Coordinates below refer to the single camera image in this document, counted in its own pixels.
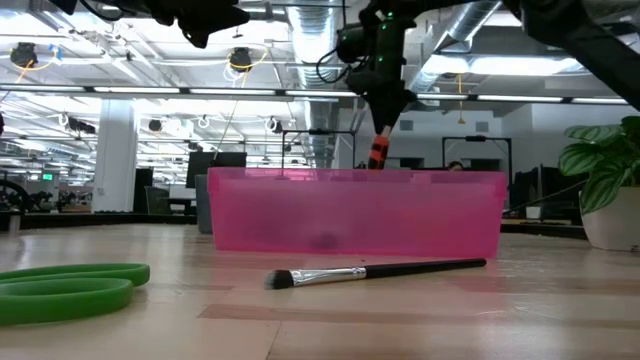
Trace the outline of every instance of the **table surface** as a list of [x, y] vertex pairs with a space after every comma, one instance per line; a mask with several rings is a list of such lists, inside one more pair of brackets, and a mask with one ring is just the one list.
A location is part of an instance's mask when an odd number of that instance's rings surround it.
[[146, 262], [117, 313], [0, 328], [0, 360], [640, 358], [640, 256], [505, 234], [484, 269], [265, 291], [277, 268], [410, 258], [215, 252], [195, 226], [0, 236], [0, 270]]

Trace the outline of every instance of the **person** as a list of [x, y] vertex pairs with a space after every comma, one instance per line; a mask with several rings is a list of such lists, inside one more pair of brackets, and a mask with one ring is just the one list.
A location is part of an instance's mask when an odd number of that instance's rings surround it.
[[460, 161], [452, 161], [447, 166], [449, 171], [464, 171], [464, 165]]

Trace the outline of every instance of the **computer monitor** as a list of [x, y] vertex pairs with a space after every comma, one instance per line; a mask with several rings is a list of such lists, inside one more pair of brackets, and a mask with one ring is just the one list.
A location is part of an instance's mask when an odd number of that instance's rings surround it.
[[189, 154], [189, 167], [187, 168], [187, 188], [196, 187], [196, 175], [206, 175], [210, 167], [247, 167], [247, 153], [221, 152], [215, 161], [214, 152], [192, 152]]

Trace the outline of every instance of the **makeup brush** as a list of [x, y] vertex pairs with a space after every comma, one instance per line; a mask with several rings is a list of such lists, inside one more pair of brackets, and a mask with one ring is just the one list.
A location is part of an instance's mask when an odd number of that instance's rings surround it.
[[485, 259], [446, 260], [404, 264], [367, 265], [336, 269], [275, 270], [267, 275], [267, 289], [286, 289], [337, 281], [375, 279], [391, 276], [413, 275], [428, 272], [483, 267]]

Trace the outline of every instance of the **pink plastic bin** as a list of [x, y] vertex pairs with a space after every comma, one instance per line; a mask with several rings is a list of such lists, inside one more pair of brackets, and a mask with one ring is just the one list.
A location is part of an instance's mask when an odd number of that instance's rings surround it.
[[503, 173], [209, 169], [220, 250], [494, 257]]

